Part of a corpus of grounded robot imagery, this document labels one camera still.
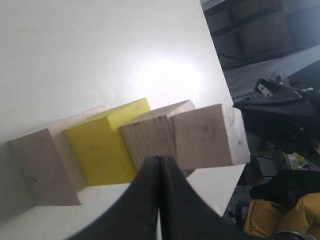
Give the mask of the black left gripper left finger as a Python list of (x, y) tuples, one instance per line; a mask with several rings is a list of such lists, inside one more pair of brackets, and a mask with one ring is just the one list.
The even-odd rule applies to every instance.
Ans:
[(115, 203), (70, 240), (156, 240), (160, 158), (144, 160)]

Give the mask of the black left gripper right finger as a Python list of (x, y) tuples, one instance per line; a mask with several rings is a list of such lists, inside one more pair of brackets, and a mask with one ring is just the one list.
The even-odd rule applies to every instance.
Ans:
[(188, 183), (172, 157), (159, 157), (158, 207), (164, 240), (254, 240), (227, 224)]

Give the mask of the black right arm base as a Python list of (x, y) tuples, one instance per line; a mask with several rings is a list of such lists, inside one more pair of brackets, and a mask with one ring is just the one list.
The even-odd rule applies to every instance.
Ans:
[(245, 129), (283, 152), (305, 158), (320, 156), (320, 94), (259, 79), (260, 98), (234, 103), (242, 112)]

